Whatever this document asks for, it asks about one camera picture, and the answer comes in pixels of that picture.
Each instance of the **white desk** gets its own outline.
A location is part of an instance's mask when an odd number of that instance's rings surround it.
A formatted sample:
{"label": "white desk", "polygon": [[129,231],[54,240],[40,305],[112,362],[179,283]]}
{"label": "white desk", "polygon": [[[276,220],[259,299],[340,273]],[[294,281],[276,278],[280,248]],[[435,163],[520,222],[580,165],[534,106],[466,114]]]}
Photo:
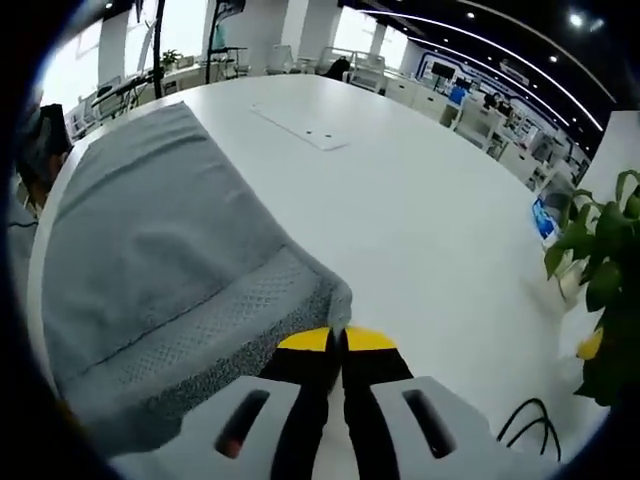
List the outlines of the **white desk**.
{"label": "white desk", "polygon": [[[39,318],[51,224],[87,145],[178,101],[193,110],[293,239],[350,285],[353,324],[386,332],[414,375],[433,376],[461,395],[495,433],[523,400],[542,398],[561,441],[572,437],[563,450],[575,451],[585,438],[575,433],[584,426],[580,412],[591,402],[572,396],[559,379],[559,318],[550,318],[527,287],[531,278],[544,277],[533,194],[453,131],[389,99],[318,76],[193,88],[79,141],[40,220],[30,265],[32,324]],[[318,150],[252,113],[258,102],[326,122],[350,143]],[[338,411],[325,429],[316,478],[352,478],[344,473],[354,472],[355,460],[340,426],[340,405],[332,405]]]}

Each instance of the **person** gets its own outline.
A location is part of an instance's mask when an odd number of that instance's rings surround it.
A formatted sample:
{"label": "person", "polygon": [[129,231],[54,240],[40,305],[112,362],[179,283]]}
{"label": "person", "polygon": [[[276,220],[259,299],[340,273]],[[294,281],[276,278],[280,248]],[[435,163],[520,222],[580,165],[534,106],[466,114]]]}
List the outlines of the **person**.
{"label": "person", "polygon": [[493,94],[487,93],[484,96],[484,108],[486,108],[487,110],[489,110],[490,108],[496,108],[499,99],[500,94],[498,92],[494,92]]}

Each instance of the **green plant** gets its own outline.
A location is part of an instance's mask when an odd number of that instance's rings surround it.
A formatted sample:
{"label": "green plant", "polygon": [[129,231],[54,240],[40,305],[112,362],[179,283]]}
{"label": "green plant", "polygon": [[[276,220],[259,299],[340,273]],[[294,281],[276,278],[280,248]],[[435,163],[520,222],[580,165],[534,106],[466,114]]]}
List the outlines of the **green plant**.
{"label": "green plant", "polygon": [[178,62],[178,59],[181,57],[176,50],[167,50],[162,54],[162,59],[160,60],[160,64],[165,68],[169,68],[174,63]]}
{"label": "green plant", "polygon": [[[594,353],[585,359],[583,384],[575,393],[603,406],[615,403],[626,385],[640,381],[640,185],[623,202],[630,177],[640,184],[640,173],[622,172],[615,201],[604,205],[591,192],[577,190],[561,220],[563,233],[544,259],[549,278],[566,252],[573,260],[587,261],[581,279],[581,285],[588,284],[587,310],[604,310],[592,342]],[[580,208],[578,198],[586,200]]]}

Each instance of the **computer monitor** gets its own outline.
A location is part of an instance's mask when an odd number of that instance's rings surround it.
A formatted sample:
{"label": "computer monitor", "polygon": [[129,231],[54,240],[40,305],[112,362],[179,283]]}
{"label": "computer monitor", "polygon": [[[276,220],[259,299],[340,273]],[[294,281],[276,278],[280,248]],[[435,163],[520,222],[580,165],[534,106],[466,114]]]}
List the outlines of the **computer monitor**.
{"label": "computer monitor", "polygon": [[431,67],[431,73],[439,77],[451,80],[456,74],[456,69],[442,63],[434,62],[433,67]]}
{"label": "computer monitor", "polygon": [[455,85],[456,85],[457,87],[462,87],[462,88],[464,88],[465,90],[471,90],[471,82],[469,82],[469,81],[465,80],[465,79],[464,79],[464,78],[462,78],[462,77],[458,77],[458,78],[456,78]]}
{"label": "computer monitor", "polygon": [[511,115],[511,112],[513,112],[513,107],[508,103],[500,103],[498,105],[498,111],[505,117],[508,117]]}

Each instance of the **window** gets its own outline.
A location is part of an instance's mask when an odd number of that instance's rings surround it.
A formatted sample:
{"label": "window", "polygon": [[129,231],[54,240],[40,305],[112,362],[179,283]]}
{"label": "window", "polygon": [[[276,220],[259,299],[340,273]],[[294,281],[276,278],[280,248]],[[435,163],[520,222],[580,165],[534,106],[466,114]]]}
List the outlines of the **window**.
{"label": "window", "polygon": [[50,57],[42,76],[42,105],[59,103],[64,113],[98,87],[98,44],[102,22],[58,48]]}
{"label": "window", "polygon": [[[176,50],[185,56],[201,55],[206,8],[207,0],[166,0],[160,35],[161,54],[166,50]],[[138,71],[144,38],[156,18],[156,9],[156,0],[145,0],[139,23],[135,8],[129,12],[124,55],[125,76],[133,75]],[[149,43],[145,69],[153,66],[152,45],[153,41]]]}
{"label": "window", "polygon": [[407,36],[400,33],[395,28],[387,27],[380,48],[380,55],[384,57],[387,68],[400,70],[402,58],[407,49]]}
{"label": "window", "polygon": [[352,8],[343,7],[333,46],[369,53],[375,30],[374,18]]}

